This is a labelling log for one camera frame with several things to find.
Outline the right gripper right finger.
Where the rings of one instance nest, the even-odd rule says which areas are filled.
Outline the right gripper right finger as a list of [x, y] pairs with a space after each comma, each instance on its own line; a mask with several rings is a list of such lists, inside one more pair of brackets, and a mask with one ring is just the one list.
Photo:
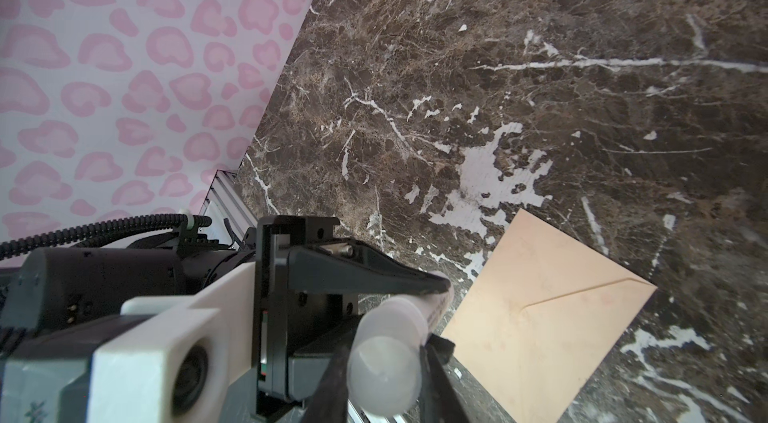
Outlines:
[[423, 423], [469, 422], [444, 368], [454, 349], [453, 342], [435, 334], [431, 334], [420, 349], [419, 414]]

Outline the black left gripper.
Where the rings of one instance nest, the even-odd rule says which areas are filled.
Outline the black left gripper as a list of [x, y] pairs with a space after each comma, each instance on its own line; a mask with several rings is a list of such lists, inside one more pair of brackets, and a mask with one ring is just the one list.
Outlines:
[[268, 216], [255, 229], [256, 422], [300, 422], [332, 356], [350, 346], [362, 294], [432, 295], [449, 279], [399, 263], [355, 238], [335, 217]]

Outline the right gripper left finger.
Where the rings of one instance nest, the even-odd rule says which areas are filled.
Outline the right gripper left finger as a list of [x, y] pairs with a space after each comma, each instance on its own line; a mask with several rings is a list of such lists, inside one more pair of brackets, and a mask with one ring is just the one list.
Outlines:
[[344, 423], [348, 414], [347, 365], [350, 346], [342, 345], [331, 357], [301, 423]]

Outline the clear glue stick cap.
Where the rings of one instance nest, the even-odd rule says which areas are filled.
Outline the clear glue stick cap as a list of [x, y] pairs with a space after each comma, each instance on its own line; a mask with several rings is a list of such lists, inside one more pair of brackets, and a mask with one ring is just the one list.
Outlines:
[[393, 296], [367, 312], [347, 363], [351, 402], [382, 418], [410, 409], [420, 394], [420, 349], [429, 334], [423, 303], [416, 297]]

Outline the peach paper envelope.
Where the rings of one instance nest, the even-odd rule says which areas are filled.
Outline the peach paper envelope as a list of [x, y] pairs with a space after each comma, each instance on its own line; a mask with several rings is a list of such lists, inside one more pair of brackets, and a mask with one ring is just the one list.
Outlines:
[[655, 289], [520, 210], [443, 335], [515, 421], [556, 422]]

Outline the white glue stick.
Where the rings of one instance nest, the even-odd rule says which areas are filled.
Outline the white glue stick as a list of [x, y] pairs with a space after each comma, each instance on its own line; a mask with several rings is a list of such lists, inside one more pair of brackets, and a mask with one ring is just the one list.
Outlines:
[[448, 289], [441, 293], [414, 296], [412, 300], [424, 321], [424, 341], [426, 341], [437, 328], [454, 299], [454, 287], [448, 276], [441, 271], [432, 271], [431, 274], [447, 280]]

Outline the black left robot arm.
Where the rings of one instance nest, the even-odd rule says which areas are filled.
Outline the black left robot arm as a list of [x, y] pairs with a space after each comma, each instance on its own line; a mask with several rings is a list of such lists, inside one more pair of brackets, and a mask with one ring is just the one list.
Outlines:
[[467, 416], [435, 333], [448, 277], [338, 220], [271, 216], [231, 244], [160, 214], [1, 246], [5, 422], [393, 421]]

